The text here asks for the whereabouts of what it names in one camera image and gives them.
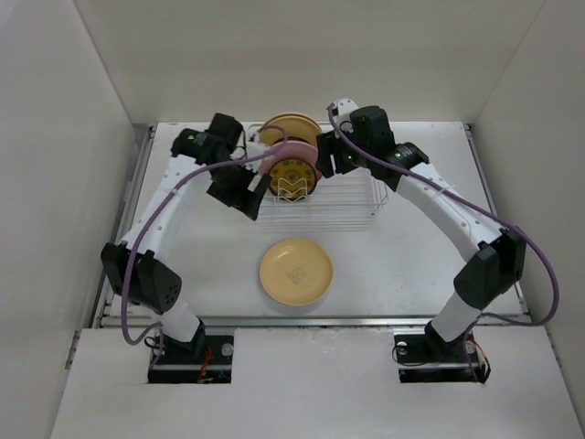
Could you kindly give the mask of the brown patterned small plate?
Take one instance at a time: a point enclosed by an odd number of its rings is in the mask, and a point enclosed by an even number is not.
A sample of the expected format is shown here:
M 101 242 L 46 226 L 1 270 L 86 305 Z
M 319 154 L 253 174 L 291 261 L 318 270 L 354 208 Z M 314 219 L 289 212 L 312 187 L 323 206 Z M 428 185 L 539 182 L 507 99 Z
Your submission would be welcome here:
M 310 196 L 317 186 L 317 173 L 302 159 L 284 159 L 269 170 L 269 190 L 279 199 L 296 201 Z

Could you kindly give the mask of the yellow plate with logo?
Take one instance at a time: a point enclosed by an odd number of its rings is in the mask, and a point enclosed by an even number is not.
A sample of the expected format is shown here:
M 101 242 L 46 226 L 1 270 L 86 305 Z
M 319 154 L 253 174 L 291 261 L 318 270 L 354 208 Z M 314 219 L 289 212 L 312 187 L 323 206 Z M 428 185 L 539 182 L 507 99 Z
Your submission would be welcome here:
M 294 238 L 280 241 L 262 257 L 259 276 L 265 293 L 287 306 L 308 306 L 326 295 L 334 265 L 317 242 Z

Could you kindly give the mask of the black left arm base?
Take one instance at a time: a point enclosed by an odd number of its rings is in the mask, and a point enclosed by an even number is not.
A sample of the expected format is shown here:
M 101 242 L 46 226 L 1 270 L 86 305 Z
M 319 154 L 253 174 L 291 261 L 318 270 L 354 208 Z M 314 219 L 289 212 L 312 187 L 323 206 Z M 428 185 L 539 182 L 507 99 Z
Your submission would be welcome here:
M 193 358 L 167 337 L 163 349 L 159 336 L 147 337 L 144 344 L 151 349 L 148 383 L 230 384 L 234 341 L 234 334 L 206 335 L 204 347 Z

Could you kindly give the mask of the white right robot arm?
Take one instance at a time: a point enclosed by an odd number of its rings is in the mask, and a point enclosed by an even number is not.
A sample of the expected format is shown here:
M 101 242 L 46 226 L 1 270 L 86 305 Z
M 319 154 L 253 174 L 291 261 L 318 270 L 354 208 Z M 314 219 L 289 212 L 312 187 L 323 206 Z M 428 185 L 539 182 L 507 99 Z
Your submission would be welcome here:
M 527 244 L 487 214 L 459 202 L 420 148 L 396 141 L 388 115 L 379 106 L 358 107 L 343 98 L 329 105 L 328 117 L 332 130 L 317 137 L 316 167 L 322 176 L 365 168 L 419 209 L 465 262 L 453 280 L 452 296 L 423 338 L 430 358 L 446 359 L 486 307 L 519 280 Z

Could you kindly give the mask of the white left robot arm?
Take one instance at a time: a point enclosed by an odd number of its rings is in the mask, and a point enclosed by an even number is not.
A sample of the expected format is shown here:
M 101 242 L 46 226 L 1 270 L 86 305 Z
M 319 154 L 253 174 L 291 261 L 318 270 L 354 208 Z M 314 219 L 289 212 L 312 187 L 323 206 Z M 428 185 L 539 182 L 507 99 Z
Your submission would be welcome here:
M 236 159 L 233 153 L 243 125 L 223 113 L 214 115 L 204 131 L 186 128 L 170 148 L 166 170 L 143 214 L 117 243 L 107 243 L 101 262 L 112 290 L 122 299 L 122 335 L 131 346 L 146 337 L 132 338 L 128 305 L 141 305 L 154 314 L 154 327 L 184 362 L 199 360 L 205 349 L 205 325 L 182 296 L 182 279 L 169 266 L 169 254 L 186 214 L 206 193 L 251 220 L 259 216 L 270 184 L 256 160 Z

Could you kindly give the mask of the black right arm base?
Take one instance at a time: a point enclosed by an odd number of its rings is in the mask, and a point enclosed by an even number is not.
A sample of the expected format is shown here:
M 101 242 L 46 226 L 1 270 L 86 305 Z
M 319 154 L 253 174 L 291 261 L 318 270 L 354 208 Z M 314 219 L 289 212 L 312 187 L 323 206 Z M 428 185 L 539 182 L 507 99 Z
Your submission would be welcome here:
M 399 382 L 485 384 L 492 368 L 489 359 L 470 334 L 442 347 L 432 347 L 421 333 L 394 335 L 391 351 L 397 363 Z

